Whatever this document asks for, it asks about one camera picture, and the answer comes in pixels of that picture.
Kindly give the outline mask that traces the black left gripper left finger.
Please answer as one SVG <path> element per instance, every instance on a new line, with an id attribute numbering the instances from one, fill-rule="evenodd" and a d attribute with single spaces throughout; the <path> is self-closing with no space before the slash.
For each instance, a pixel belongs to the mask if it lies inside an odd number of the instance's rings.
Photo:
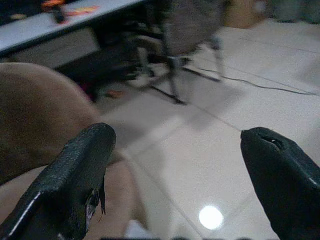
<path id="1" fill-rule="evenodd" d="M 81 240 L 106 208 L 105 173 L 116 144 L 103 122 L 83 129 L 44 168 L 0 226 L 3 240 Z"/>

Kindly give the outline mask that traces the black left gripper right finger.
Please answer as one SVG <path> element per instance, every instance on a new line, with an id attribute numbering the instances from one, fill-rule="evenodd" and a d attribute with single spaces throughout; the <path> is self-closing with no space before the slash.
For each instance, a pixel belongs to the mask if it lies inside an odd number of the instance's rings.
<path id="1" fill-rule="evenodd" d="M 320 238 L 320 168 L 293 140 L 265 127 L 242 130 L 255 194 L 281 240 Z"/>

